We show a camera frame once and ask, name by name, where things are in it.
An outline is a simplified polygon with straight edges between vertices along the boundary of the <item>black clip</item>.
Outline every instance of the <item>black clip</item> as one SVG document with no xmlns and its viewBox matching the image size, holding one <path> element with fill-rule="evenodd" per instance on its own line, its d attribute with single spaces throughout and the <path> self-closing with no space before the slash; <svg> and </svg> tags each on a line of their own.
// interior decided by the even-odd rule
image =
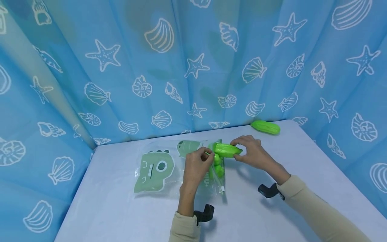
<svg viewBox="0 0 387 242">
<path fill-rule="evenodd" d="M 261 193 L 262 195 L 264 195 L 266 198 L 272 198 L 274 197 L 275 195 L 279 194 L 282 198 L 282 200 L 285 201 L 285 197 L 278 191 L 277 189 L 277 184 L 274 183 L 273 185 L 271 185 L 270 188 L 268 188 L 267 186 L 261 184 L 259 187 L 258 187 L 258 191 L 259 193 Z"/>
<path fill-rule="evenodd" d="M 196 216 L 196 225 L 199 225 L 199 222 L 208 222 L 214 217 L 214 206 L 206 204 L 204 211 L 194 211 L 193 214 Z"/>
</svg>

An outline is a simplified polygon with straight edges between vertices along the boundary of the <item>plastic bag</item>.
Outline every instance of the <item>plastic bag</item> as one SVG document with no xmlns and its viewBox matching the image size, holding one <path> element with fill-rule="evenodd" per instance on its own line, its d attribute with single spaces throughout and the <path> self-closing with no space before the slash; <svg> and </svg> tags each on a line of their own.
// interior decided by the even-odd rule
<svg viewBox="0 0 387 242">
<path fill-rule="evenodd" d="M 213 144 L 221 140 L 212 141 L 156 141 L 144 146 L 138 157 L 140 164 L 136 170 L 136 195 L 151 195 L 163 197 L 178 197 L 183 183 L 185 156 L 200 147 L 212 150 Z M 217 196 L 224 189 L 225 172 L 224 161 L 213 163 L 206 173 L 197 190 L 199 196 Z"/>
</svg>

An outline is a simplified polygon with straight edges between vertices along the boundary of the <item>white table surface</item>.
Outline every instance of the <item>white table surface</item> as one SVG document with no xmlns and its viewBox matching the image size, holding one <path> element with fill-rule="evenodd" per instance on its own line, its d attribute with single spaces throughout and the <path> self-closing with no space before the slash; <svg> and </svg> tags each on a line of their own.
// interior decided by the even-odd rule
<svg viewBox="0 0 387 242">
<path fill-rule="evenodd" d="M 373 242 L 385 242 L 387 220 L 302 131 L 297 123 L 276 122 L 279 136 L 250 126 L 211 130 L 99 146 L 70 206 L 55 242 L 168 241 L 178 200 L 134 198 L 134 172 L 144 145 L 156 140 L 206 140 L 228 143 L 251 134 L 291 173 L 339 210 Z M 303 218 L 276 196 L 266 199 L 257 188 L 273 180 L 264 172 L 225 160 L 226 200 L 197 199 L 195 209 L 215 206 L 214 218 L 201 223 L 201 241 L 319 241 Z"/>
</svg>

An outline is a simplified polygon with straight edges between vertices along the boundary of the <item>left hand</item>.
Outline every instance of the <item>left hand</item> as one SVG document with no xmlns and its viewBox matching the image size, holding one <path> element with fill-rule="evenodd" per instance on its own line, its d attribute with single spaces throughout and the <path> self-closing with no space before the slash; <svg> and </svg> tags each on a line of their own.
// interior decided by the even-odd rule
<svg viewBox="0 0 387 242">
<path fill-rule="evenodd" d="M 189 153 L 185 157 L 185 169 L 182 187 L 197 190 L 205 174 L 214 162 L 215 153 L 207 147 Z"/>
</svg>

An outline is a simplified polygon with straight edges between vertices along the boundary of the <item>blue curtain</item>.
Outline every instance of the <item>blue curtain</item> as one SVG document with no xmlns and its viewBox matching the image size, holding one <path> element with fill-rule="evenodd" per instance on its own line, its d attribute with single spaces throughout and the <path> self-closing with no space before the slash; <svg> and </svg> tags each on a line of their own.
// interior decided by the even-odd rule
<svg viewBox="0 0 387 242">
<path fill-rule="evenodd" d="M 387 217 L 387 2 L 0 1 L 0 241 L 53 241 L 96 145 L 293 119 Z"/>
</svg>

